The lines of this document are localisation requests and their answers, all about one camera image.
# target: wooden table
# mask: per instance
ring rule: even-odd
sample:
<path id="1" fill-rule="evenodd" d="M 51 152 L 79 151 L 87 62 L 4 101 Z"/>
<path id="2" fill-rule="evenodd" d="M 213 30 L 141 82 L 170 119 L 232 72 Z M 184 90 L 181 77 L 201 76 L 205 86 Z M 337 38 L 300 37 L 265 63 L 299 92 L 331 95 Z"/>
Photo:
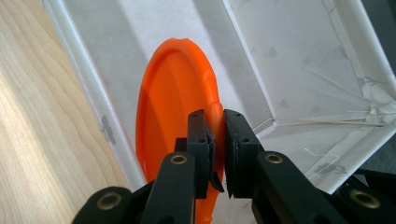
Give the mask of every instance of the wooden table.
<path id="1" fill-rule="evenodd" d="M 70 223 L 127 186 L 40 0 L 0 0 L 0 223 Z"/>

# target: orange object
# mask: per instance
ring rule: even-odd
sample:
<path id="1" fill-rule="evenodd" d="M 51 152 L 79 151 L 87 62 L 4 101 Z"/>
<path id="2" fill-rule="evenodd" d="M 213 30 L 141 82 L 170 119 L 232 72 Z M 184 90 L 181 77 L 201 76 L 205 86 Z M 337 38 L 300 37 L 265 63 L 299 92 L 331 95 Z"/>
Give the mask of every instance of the orange object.
<path id="1" fill-rule="evenodd" d="M 215 169 L 224 166 L 224 118 L 216 77 L 204 53 L 189 39 L 169 39 L 155 51 L 140 89 L 136 121 L 136 154 L 147 181 L 153 180 L 163 157 L 187 137 L 188 115 L 205 111 L 215 135 Z M 219 193 L 209 185 L 207 197 L 196 201 L 196 223 L 210 223 Z"/>

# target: wooden surface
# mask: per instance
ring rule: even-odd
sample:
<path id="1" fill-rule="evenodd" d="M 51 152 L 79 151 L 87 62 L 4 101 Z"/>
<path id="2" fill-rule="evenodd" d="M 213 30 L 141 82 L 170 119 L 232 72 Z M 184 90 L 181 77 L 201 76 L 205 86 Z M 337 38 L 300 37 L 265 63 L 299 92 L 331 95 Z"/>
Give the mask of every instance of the wooden surface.
<path id="1" fill-rule="evenodd" d="M 0 0 L 0 223 L 70 223 L 127 186 L 40 0 Z"/>

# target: white container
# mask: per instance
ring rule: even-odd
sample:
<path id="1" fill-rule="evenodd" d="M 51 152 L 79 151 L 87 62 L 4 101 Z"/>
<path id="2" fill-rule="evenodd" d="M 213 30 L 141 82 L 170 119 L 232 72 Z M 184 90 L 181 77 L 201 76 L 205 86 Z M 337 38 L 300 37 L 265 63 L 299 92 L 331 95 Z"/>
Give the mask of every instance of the white container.
<path id="1" fill-rule="evenodd" d="M 170 37 L 200 46 L 224 108 L 243 113 L 264 148 L 289 156 L 319 189 L 333 193 L 395 134 L 395 78 L 359 0 L 44 6 L 132 190 L 145 183 L 134 155 L 140 83 Z M 215 222 L 253 221 L 238 205 L 246 202 L 221 195 Z"/>

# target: orange plate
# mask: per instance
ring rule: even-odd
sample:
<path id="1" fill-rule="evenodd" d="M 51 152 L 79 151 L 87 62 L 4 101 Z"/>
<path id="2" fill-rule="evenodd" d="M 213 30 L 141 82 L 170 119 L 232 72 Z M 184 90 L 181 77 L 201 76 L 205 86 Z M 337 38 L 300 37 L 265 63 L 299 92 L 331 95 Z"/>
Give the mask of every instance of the orange plate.
<path id="1" fill-rule="evenodd" d="M 158 174 L 163 157 L 187 136 L 187 117 L 205 111 L 215 135 L 215 169 L 222 179 L 224 120 L 216 77 L 204 53 L 189 39 L 169 39 L 155 51 L 140 89 L 136 121 L 136 154 L 147 181 Z M 210 223 L 218 192 L 196 202 L 196 222 Z"/>

